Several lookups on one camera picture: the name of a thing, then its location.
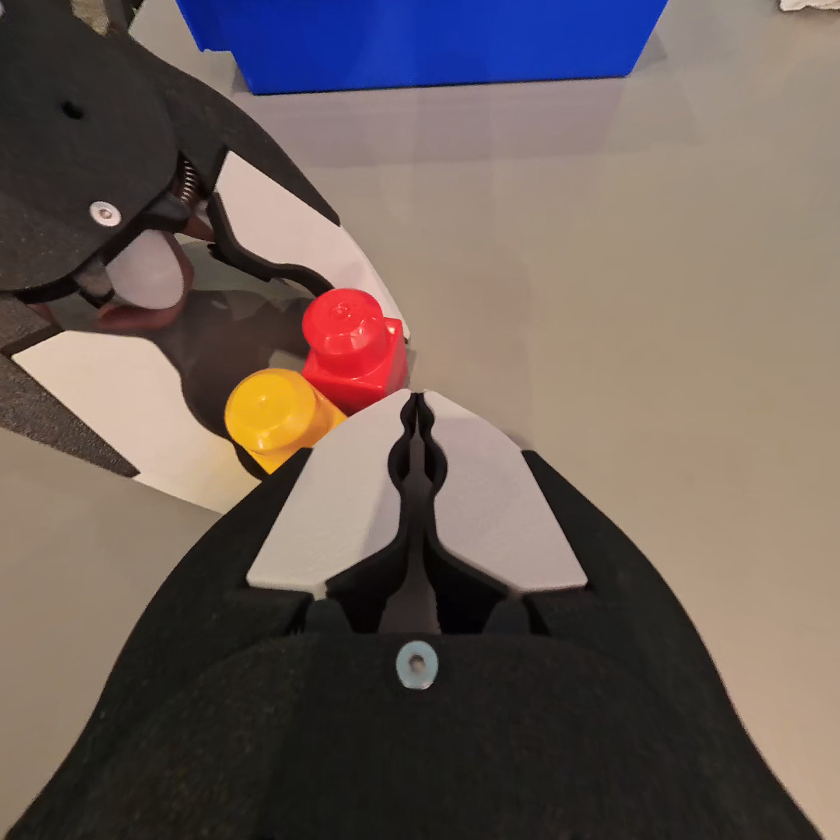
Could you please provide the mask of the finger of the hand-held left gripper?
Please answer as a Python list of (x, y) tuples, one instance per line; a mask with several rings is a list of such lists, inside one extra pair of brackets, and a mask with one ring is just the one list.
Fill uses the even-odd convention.
[(333, 289), (367, 292), (409, 340), (391, 292), (350, 233), (235, 152), (224, 157), (207, 216), (229, 265), (264, 281), (294, 282), (314, 297)]
[(233, 445), (196, 420), (151, 341), (64, 330), (12, 360), (129, 461), (139, 483), (220, 514), (257, 487)]

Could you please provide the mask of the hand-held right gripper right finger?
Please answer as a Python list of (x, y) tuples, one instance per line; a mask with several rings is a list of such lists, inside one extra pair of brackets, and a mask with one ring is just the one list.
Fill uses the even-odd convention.
[(425, 391), (421, 439), (430, 482), (424, 560), (437, 595), (497, 602), (586, 587), (524, 451), (509, 436)]

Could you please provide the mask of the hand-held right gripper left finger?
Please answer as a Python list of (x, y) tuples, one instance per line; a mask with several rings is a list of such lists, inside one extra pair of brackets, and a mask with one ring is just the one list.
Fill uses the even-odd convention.
[(249, 586), (326, 592), (395, 540), (401, 501), (388, 459), (406, 434), (402, 414), (412, 396), (397, 391), (316, 443), (247, 572)]

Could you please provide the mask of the yellow mega block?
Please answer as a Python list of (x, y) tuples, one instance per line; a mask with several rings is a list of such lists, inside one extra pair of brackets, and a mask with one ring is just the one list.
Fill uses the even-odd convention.
[(346, 420), (300, 373), (278, 368), (258, 371), (238, 383), (224, 409), (232, 441), (269, 475)]

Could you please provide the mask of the red mega block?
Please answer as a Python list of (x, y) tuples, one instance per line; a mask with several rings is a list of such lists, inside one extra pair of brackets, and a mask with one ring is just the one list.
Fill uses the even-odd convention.
[(371, 294), (327, 291), (308, 306), (301, 326), (309, 347), (302, 375), (345, 415), (405, 387), (403, 323), (387, 317)]

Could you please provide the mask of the blue storage bin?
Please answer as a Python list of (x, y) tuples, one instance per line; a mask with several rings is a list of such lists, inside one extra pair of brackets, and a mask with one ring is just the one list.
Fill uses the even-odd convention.
[(666, 1), (178, 1), (255, 95), (629, 75)]

